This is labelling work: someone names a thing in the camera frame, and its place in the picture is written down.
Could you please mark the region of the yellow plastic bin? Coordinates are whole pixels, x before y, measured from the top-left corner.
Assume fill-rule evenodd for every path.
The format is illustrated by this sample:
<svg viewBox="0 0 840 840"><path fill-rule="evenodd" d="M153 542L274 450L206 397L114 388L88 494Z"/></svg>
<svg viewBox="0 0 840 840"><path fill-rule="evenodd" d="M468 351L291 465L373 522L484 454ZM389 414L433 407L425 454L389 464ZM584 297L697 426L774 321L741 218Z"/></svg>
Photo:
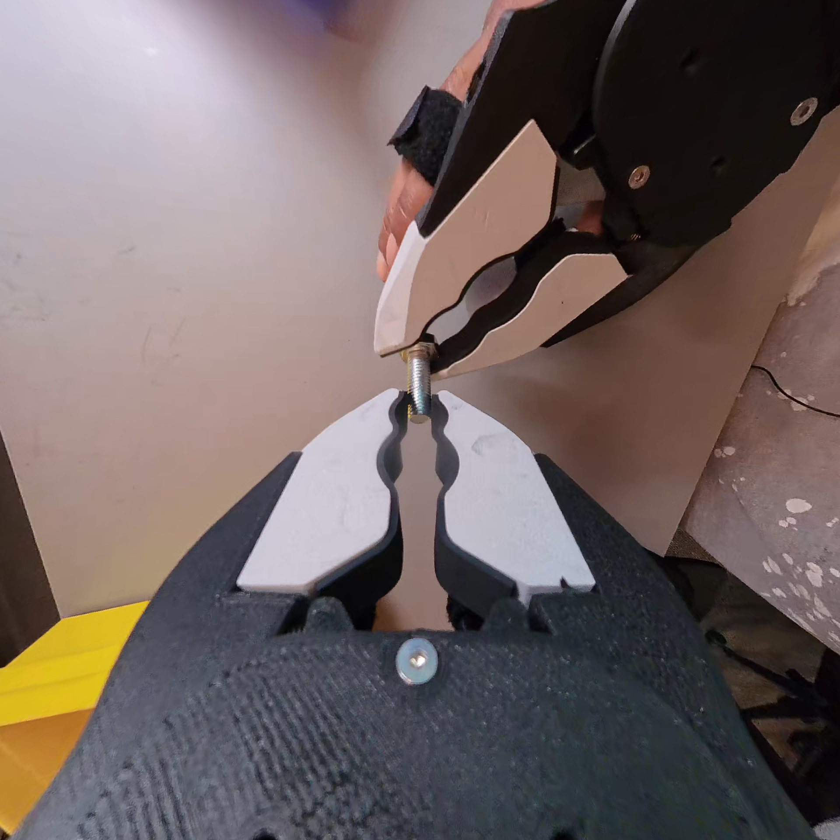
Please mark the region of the yellow plastic bin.
<svg viewBox="0 0 840 840"><path fill-rule="evenodd" d="M1 827L11 834L54 780L147 602L62 619L1 668Z"/></svg>

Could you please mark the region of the silver hex bolt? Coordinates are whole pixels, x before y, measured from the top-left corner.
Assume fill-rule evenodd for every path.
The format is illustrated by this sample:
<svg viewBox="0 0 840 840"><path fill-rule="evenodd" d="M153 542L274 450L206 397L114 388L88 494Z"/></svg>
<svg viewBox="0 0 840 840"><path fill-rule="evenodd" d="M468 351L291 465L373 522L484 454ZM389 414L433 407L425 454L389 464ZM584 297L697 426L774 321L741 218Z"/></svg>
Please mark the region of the silver hex bolt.
<svg viewBox="0 0 840 840"><path fill-rule="evenodd" d="M400 352L406 364L407 417L411 423L423 424L431 417L432 362L437 355L434 336L429 333L422 334L419 341Z"/></svg>

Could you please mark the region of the person's right hand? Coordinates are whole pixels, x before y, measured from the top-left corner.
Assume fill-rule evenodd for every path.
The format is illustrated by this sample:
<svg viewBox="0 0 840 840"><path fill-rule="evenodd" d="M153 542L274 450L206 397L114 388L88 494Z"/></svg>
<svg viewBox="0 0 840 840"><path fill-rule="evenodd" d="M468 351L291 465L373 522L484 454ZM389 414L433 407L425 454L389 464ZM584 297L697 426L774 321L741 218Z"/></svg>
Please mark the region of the person's right hand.
<svg viewBox="0 0 840 840"><path fill-rule="evenodd" d="M466 51L440 88L459 102L464 102L470 82L484 58L499 18L516 2L492 2L482 31L476 42ZM376 272L385 281L395 260L404 235L433 192L433 186L412 163L401 158L388 196L382 228L378 239Z"/></svg>

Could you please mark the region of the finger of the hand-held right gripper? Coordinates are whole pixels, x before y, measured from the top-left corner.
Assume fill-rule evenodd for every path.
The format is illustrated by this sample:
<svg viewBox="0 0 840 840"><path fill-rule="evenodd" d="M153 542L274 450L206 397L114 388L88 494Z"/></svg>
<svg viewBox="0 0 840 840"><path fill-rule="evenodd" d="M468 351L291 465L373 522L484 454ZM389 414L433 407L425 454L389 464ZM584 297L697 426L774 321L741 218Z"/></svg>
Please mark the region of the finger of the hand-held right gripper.
<svg viewBox="0 0 840 840"><path fill-rule="evenodd" d="M560 234L516 268L507 288L440 344L433 380L482 371L536 350L626 278L603 238Z"/></svg>
<svg viewBox="0 0 840 840"><path fill-rule="evenodd" d="M408 227L374 319L373 349L384 358L420 340L474 276L515 253L549 221L556 153L529 120L431 234Z"/></svg>

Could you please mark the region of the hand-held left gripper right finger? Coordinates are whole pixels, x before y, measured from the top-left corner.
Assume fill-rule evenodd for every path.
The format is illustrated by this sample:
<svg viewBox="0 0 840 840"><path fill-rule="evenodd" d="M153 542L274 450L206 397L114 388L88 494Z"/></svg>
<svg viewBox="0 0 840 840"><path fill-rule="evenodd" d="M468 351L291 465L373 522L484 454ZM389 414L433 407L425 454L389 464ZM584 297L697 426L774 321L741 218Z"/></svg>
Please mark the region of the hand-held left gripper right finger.
<svg viewBox="0 0 840 840"><path fill-rule="evenodd" d="M451 392L436 395L434 410L434 562L446 592L591 592L593 573L530 447Z"/></svg>

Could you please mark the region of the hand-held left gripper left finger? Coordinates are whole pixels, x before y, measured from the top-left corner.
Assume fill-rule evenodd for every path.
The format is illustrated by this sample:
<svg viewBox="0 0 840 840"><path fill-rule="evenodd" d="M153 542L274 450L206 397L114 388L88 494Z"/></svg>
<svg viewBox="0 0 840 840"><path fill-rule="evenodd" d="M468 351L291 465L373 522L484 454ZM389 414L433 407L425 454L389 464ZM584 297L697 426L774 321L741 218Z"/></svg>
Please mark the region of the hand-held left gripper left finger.
<svg viewBox="0 0 840 840"><path fill-rule="evenodd" d="M327 426L302 451L240 571L244 592L315 595L380 546L394 479L382 454L398 431L387 389Z"/></svg>

